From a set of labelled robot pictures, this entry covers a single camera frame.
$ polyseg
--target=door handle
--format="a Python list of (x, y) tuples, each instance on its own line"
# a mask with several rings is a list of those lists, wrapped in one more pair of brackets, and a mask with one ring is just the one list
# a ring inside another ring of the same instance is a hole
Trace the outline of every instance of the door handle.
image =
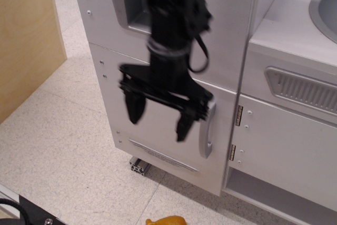
[(212, 142), (209, 140), (209, 132), (212, 118), (215, 114), (215, 102), (209, 101), (209, 111), (206, 120), (200, 121), (199, 152), (203, 158), (208, 158), (212, 152)]

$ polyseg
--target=sink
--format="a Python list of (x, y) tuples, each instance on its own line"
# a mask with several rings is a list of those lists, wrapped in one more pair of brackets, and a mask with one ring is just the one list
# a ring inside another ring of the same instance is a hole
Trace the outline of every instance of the sink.
[(337, 0), (311, 0), (309, 13), (315, 26), (337, 43)]

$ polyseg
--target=wooden panel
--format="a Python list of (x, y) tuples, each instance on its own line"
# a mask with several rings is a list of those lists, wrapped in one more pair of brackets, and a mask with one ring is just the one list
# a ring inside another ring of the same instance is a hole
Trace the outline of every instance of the wooden panel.
[(0, 0), (0, 123), (65, 60), (54, 0)]
[(0, 219), (5, 219), (5, 218), (13, 218), (12, 216), (10, 216), (8, 213), (6, 213), (5, 211), (1, 210), (0, 208)]

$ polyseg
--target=orange toy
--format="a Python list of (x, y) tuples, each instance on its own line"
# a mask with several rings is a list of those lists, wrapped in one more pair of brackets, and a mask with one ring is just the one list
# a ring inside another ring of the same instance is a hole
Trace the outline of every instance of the orange toy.
[(169, 216), (157, 221), (146, 220), (146, 225), (187, 225), (181, 216)]

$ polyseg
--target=cable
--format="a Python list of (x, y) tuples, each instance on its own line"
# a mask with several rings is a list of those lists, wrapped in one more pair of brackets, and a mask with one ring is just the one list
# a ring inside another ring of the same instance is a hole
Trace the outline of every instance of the cable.
[(202, 41), (201, 37), (200, 37), (200, 34), (197, 35), (195, 37), (196, 41), (198, 42), (199, 46), (201, 47), (202, 51), (204, 52), (205, 56), (206, 56), (206, 63), (203, 67), (201, 67), (199, 70), (194, 70), (192, 69), (192, 67), (190, 66), (190, 57), (188, 57), (187, 59), (187, 65), (188, 65), (188, 68), (190, 71), (192, 71), (193, 73), (202, 73), (204, 72), (207, 67), (209, 66), (210, 64), (210, 58), (209, 58), (209, 52), (207, 50), (207, 47), (205, 45), (205, 43)]
[(28, 217), (26, 210), (20, 204), (12, 200), (9, 200), (9, 199), (0, 199), (0, 204), (8, 205), (8, 206), (11, 206), (17, 209), (22, 214), (22, 217), (25, 220), (25, 224), (31, 225), (31, 223), (29, 222), (29, 217)]

